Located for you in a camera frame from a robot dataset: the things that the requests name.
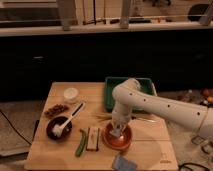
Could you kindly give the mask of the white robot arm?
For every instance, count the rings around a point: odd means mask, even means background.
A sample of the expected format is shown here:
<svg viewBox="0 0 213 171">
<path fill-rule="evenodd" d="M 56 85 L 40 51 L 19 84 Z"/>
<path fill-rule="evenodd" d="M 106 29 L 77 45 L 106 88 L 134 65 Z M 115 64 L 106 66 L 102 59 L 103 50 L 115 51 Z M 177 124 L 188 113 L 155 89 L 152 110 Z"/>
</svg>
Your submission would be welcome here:
<svg viewBox="0 0 213 171">
<path fill-rule="evenodd" d="M 141 92 L 140 88 L 140 83 L 130 78 L 113 89 L 115 105 L 111 123 L 114 136 L 121 136 L 131 119 L 132 110 L 141 108 L 148 113 L 173 121 L 213 142 L 213 108 L 149 95 Z"/>
</svg>

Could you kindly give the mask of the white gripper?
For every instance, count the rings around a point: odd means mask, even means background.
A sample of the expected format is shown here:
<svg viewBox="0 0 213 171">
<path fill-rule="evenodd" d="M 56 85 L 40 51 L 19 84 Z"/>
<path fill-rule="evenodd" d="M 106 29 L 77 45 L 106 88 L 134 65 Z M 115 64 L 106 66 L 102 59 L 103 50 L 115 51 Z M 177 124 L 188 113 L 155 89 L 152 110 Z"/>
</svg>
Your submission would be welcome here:
<svg viewBox="0 0 213 171">
<path fill-rule="evenodd" d="M 127 114 L 120 114 L 118 112 L 112 113 L 112 120 L 111 124 L 113 129 L 112 130 L 120 130 L 121 134 L 123 133 L 124 129 L 126 128 L 127 124 L 131 120 L 131 115 Z"/>
</svg>

